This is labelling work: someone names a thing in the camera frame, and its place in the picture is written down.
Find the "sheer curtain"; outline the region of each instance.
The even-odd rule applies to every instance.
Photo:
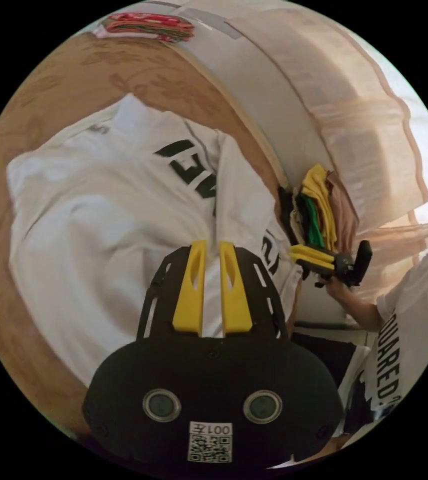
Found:
[[[359,217],[354,248],[371,241],[357,293],[375,300],[428,251],[426,107],[379,52],[316,12],[298,6],[228,23],[276,64],[313,119]]]

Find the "printed label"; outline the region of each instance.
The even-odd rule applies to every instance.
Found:
[[[189,462],[221,464],[233,458],[233,424],[189,423]]]

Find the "stack of folded shirts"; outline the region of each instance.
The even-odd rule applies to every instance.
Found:
[[[140,37],[177,43],[193,37],[194,25],[185,18],[156,13],[114,13],[93,30],[98,38]]]

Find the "camera lens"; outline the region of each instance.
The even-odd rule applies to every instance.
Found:
[[[244,402],[245,417],[255,424],[268,424],[275,420],[282,410],[281,398],[269,390],[259,390]]]
[[[150,391],[142,402],[145,414],[156,422],[172,422],[181,413],[181,402],[169,390]]]

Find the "wooden table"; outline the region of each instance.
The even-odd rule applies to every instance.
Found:
[[[56,357],[34,326],[9,270],[13,220],[6,167],[87,115],[134,93],[232,135],[244,156],[277,196],[278,180],[242,115],[236,113],[195,62],[146,39],[67,40],[25,80],[0,116],[0,360],[27,399],[53,423],[86,434],[80,406],[85,387]]]

